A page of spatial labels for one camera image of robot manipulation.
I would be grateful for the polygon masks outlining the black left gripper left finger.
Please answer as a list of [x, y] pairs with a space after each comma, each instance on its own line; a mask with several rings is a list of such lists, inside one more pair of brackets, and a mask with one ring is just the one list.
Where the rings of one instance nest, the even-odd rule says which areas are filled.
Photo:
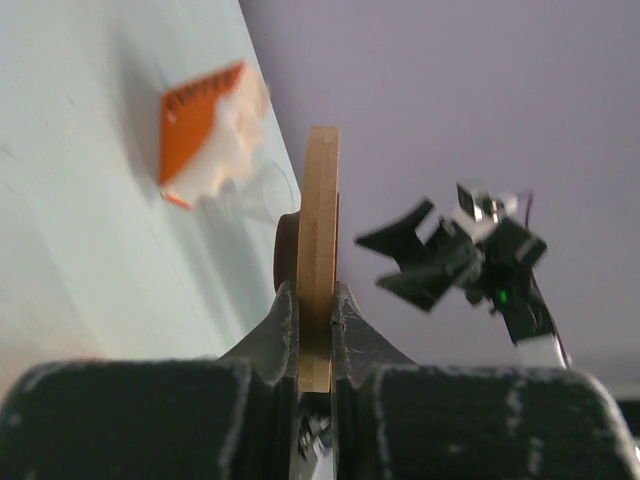
[[27, 370], [1, 406], [5, 479], [293, 479], [298, 302], [218, 359], [67, 360]]

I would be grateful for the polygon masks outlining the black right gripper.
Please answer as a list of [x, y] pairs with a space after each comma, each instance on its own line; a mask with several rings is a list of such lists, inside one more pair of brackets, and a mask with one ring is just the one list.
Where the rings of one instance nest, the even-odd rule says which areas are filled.
[[[403, 217], [360, 235], [354, 243], [395, 260], [415, 260], [424, 253], [416, 229], [432, 209], [433, 203], [424, 198]], [[437, 262], [383, 275], [376, 285], [424, 312], [452, 287], [463, 290], [472, 305], [487, 299], [501, 311], [518, 300], [531, 311], [547, 309], [534, 278], [534, 267], [547, 251], [537, 234], [508, 217], [485, 228], [483, 238], [472, 239], [456, 218], [440, 222], [434, 234], [443, 233], [453, 239]]]

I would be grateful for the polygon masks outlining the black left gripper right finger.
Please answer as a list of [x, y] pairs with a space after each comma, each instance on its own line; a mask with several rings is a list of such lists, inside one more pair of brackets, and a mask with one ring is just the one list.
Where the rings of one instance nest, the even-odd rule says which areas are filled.
[[339, 479], [635, 479], [634, 440], [594, 377], [531, 367], [424, 366], [332, 306]]

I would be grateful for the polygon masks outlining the orange carafe with wooden collar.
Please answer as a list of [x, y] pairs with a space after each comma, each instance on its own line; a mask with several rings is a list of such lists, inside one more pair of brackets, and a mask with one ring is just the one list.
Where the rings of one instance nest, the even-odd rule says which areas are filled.
[[331, 389], [331, 308], [336, 286], [340, 129], [313, 126], [307, 140], [300, 209], [283, 215], [274, 248], [274, 283], [290, 278], [299, 306], [302, 392]]

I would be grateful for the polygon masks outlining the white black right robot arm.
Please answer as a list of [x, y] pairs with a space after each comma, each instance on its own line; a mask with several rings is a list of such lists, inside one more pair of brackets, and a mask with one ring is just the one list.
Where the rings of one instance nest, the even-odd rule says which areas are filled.
[[566, 368], [568, 356], [534, 277], [547, 244], [514, 220], [518, 207], [514, 195], [460, 200], [421, 240], [417, 228], [433, 208], [425, 199], [354, 242], [396, 262], [397, 272], [380, 277], [378, 287], [425, 313], [457, 288], [471, 305], [487, 301], [491, 314], [502, 316], [524, 365]]

